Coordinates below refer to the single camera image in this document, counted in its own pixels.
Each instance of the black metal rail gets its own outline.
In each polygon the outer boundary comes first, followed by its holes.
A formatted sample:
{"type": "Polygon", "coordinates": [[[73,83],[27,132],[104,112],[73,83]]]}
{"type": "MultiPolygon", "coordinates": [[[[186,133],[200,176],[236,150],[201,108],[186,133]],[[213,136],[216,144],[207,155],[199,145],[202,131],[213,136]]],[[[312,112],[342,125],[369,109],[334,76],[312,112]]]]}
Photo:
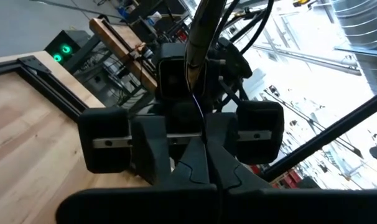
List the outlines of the black metal rail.
{"type": "MultiPolygon", "coordinates": [[[[292,112],[294,112],[297,116],[299,116],[300,118],[306,120],[308,122],[308,124],[313,128],[317,128],[319,131],[324,131],[325,130],[325,127],[322,126],[321,124],[319,124],[318,122],[314,121],[313,119],[311,119],[310,117],[306,116],[304,113],[298,111],[297,109],[295,109],[293,106],[291,106],[290,104],[286,103],[284,100],[274,96],[272,93],[268,92],[268,91],[264,91],[265,93],[267,93],[269,96],[273,97],[277,102],[279,102],[282,106],[285,106],[286,108],[288,108],[289,110],[291,110],[292,112]]],[[[336,139],[336,141],[341,145],[343,146],[345,149],[348,149],[350,150],[351,152],[353,152],[354,154],[356,154],[358,157],[360,158],[363,158],[362,154],[361,154],[361,151],[356,148],[355,146],[353,146],[352,144],[350,144],[349,142],[347,142],[346,140],[342,139],[341,137],[338,137],[336,139]]]]}
{"type": "Polygon", "coordinates": [[[265,170],[260,177],[268,182],[273,181],[376,112],[377,95],[265,170]]]}
{"type": "Polygon", "coordinates": [[[34,56],[0,63],[0,75],[16,72],[74,122],[88,106],[34,56]]]}

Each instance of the wooden board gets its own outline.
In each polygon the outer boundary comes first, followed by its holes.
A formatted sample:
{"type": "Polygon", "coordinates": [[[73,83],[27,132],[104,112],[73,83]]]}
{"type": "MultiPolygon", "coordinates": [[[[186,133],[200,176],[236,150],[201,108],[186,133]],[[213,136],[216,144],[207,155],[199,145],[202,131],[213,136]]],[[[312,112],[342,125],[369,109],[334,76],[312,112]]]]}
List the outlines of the wooden board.
{"type": "MultiPolygon", "coordinates": [[[[103,106],[48,53],[27,55],[35,55],[88,106],[103,106]]],[[[0,223],[55,223],[58,205],[74,192],[134,186],[148,184],[127,172],[88,172],[76,124],[18,74],[0,76],[0,223]]]]}
{"type": "MultiPolygon", "coordinates": [[[[113,54],[119,59],[125,59],[129,50],[107,29],[101,22],[102,19],[91,19],[89,22],[90,29],[93,33],[107,46],[113,54]]],[[[116,32],[129,44],[131,48],[142,44],[141,40],[128,26],[113,26],[116,32]]],[[[133,61],[128,64],[131,73],[143,84],[143,86],[150,92],[155,92],[157,82],[151,75],[142,68],[140,62],[133,61]]]]}

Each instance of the green light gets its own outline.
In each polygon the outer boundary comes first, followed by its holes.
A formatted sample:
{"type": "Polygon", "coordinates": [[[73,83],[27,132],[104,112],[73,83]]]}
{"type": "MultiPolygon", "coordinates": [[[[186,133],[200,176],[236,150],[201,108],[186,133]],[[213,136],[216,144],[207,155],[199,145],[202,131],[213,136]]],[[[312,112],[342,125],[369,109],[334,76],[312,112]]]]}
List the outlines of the green light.
{"type": "Polygon", "coordinates": [[[70,54],[70,53],[72,53],[72,48],[67,44],[63,44],[62,45],[62,52],[65,53],[65,54],[70,54]]]}
{"type": "Polygon", "coordinates": [[[61,62],[63,60],[63,57],[60,55],[60,54],[54,54],[53,55],[53,59],[56,61],[56,62],[61,62]]]}

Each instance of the metal pole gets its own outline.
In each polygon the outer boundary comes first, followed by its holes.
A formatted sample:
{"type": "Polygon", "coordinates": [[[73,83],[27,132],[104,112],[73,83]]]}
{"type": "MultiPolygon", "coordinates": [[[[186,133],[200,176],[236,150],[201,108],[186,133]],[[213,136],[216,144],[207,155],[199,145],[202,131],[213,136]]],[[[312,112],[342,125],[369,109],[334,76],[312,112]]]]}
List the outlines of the metal pole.
{"type": "Polygon", "coordinates": [[[331,13],[332,12],[332,4],[330,2],[328,4],[325,4],[325,3],[327,3],[326,0],[319,0],[319,1],[322,3],[322,6],[325,10],[325,13],[326,13],[328,19],[330,20],[330,22],[332,24],[334,24],[335,21],[333,19],[333,13],[331,13]]]}
{"type": "Polygon", "coordinates": [[[155,5],[153,5],[149,10],[147,10],[146,13],[143,13],[142,17],[147,18],[147,16],[150,16],[153,11],[156,10],[156,8],[161,5],[163,0],[158,1],[155,5]]]}
{"type": "MultiPolygon", "coordinates": [[[[101,66],[103,66],[103,62],[105,62],[107,60],[107,58],[109,58],[111,55],[112,55],[112,53],[108,50],[107,53],[104,54],[102,56],[102,58],[96,63],[96,65],[94,65],[90,68],[87,68],[85,71],[82,71],[78,74],[74,74],[74,77],[77,78],[77,79],[84,78],[87,74],[89,74],[89,73],[93,72],[94,70],[96,70],[97,68],[100,68],[101,66]]],[[[82,83],[87,82],[88,80],[92,79],[93,77],[94,76],[91,75],[91,77],[89,77],[87,80],[83,81],[82,83]]]]}
{"type": "Polygon", "coordinates": [[[165,32],[168,35],[168,37],[174,35],[180,28],[182,28],[184,20],[186,20],[188,16],[188,14],[184,16],[180,21],[176,22],[171,28],[168,29],[168,31],[165,32]]]}
{"type": "Polygon", "coordinates": [[[282,60],[281,55],[280,55],[280,53],[278,52],[277,47],[276,47],[276,45],[274,44],[273,39],[271,38],[271,36],[270,36],[270,34],[269,34],[269,31],[268,31],[268,29],[267,29],[266,27],[263,29],[263,34],[264,34],[266,40],[268,41],[269,45],[271,46],[273,52],[276,54],[276,57],[278,58],[278,60],[279,60],[280,62],[287,62],[287,59],[286,59],[286,58],[284,58],[285,60],[282,60]]]}
{"type": "Polygon", "coordinates": [[[260,177],[268,182],[273,181],[376,112],[377,95],[265,170],[260,177]]]}
{"type": "MultiPolygon", "coordinates": [[[[254,45],[254,47],[262,47],[262,48],[267,48],[264,45],[254,45]]],[[[300,50],[292,50],[292,49],[287,49],[287,48],[277,48],[277,51],[281,54],[291,54],[291,55],[296,55],[300,57],[307,57],[311,59],[318,59],[318,60],[323,60],[326,62],[331,62],[331,63],[336,63],[340,65],[346,65],[346,66],[351,66],[351,67],[357,67],[357,61],[356,60],[346,60],[345,58],[328,58],[328,57],[322,57],[318,55],[313,55],[307,52],[303,52],[300,50]]]]}
{"type": "Polygon", "coordinates": [[[288,36],[291,38],[291,40],[295,44],[296,48],[298,50],[300,50],[299,44],[296,42],[296,39],[295,39],[293,33],[291,32],[291,28],[288,26],[288,22],[286,21],[286,18],[283,17],[283,16],[280,16],[280,18],[281,18],[281,21],[282,21],[282,25],[284,26],[284,29],[286,30],[288,36]]]}
{"type": "Polygon", "coordinates": [[[100,43],[100,39],[93,35],[88,42],[79,49],[68,61],[66,61],[63,67],[71,74],[74,74],[87,59],[88,54],[100,43]]]}
{"type": "MultiPolygon", "coordinates": [[[[272,93],[269,93],[268,91],[265,91],[265,93],[267,93],[269,96],[273,97],[276,101],[278,101],[282,106],[285,106],[286,108],[288,108],[289,110],[291,110],[292,112],[294,112],[297,116],[301,117],[302,119],[306,120],[308,123],[309,123],[309,126],[312,128],[312,127],[315,127],[317,128],[319,131],[324,131],[325,130],[325,127],[322,126],[321,124],[319,124],[318,122],[314,121],[313,119],[311,119],[310,117],[306,116],[305,114],[303,114],[302,112],[298,111],[297,109],[295,109],[293,106],[289,105],[288,103],[286,103],[285,101],[283,101],[282,99],[274,96],[272,93]]],[[[347,142],[346,140],[342,139],[341,137],[338,137],[336,139],[336,141],[341,144],[344,148],[350,150],[351,152],[354,152],[358,157],[363,157],[363,155],[361,154],[361,151],[359,149],[357,149],[355,146],[351,145],[349,142],[347,142]]]]}
{"type": "Polygon", "coordinates": [[[60,4],[60,3],[56,3],[56,2],[52,2],[52,1],[48,1],[48,0],[30,0],[30,1],[44,3],[44,4],[48,4],[50,6],[63,7],[65,9],[72,9],[72,10],[76,10],[76,11],[89,12],[89,13],[93,13],[93,14],[105,15],[105,16],[108,16],[108,17],[122,19],[121,16],[113,16],[113,15],[109,15],[109,14],[104,14],[102,12],[96,12],[96,11],[93,11],[93,10],[83,9],[83,8],[75,7],[75,6],[68,6],[68,5],[64,5],[64,4],[60,4]]]}
{"type": "Polygon", "coordinates": [[[377,57],[377,50],[368,50],[368,49],[359,49],[359,48],[347,49],[347,48],[339,47],[339,46],[334,47],[334,49],[343,51],[343,52],[352,53],[352,54],[362,54],[366,56],[377,57]]]}
{"type": "MultiPolygon", "coordinates": [[[[263,51],[274,53],[273,49],[269,49],[267,47],[254,45],[254,46],[252,46],[252,48],[257,49],[257,50],[263,50],[263,51]]],[[[315,65],[320,65],[320,66],[323,66],[323,67],[326,67],[326,68],[331,68],[331,69],[338,70],[338,71],[341,71],[341,72],[349,73],[349,74],[352,74],[352,75],[361,76],[361,72],[358,69],[352,68],[351,66],[344,66],[344,65],[340,65],[340,64],[332,63],[332,62],[327,62],[327,61],[323,61],[323,60],[317,60],[317,59],[312,59],[312,58],[308,58],[308,57],[282,53],[278,49],[277,49],[277,52],[278,52],[279,55],[284,56],[284,57],[289,57],[289,58],[301,60],[301,61],[304,61],[304,62],[312,63],[312,64],[315,64],[315,65]]]]}
{"type": "Polygon", "coordinates": [[[288,41],[287,41],[286,37],[284,37],[284,34],[281,32],[280,27],[278,27],[278,24],[277,24],[276,20],[274,19],[273,16],[271,16],[271,19],[273,19],[274,25],[276,26],[277,34],[278,34],[278,36],[281,38],[282,43],[284,43],[284,45],[285,45],[287,48],[290,48],[290,46],[289,46],[289,44],[288,44],[288,41]]]}

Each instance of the metal duct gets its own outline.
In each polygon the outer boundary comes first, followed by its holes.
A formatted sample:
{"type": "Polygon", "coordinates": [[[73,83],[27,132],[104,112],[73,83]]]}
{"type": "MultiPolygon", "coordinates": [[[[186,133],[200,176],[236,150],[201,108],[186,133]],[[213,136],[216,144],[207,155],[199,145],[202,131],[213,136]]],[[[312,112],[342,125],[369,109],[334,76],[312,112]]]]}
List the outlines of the metal duct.
{"type": "MultiPolygon", "coordinates": [[[[377,0],[332,0],[332,7],[353,49],[377,50],[377,0]]],[[[356,54],[358,65],[377,94],[377,57],[356,54]]]]}

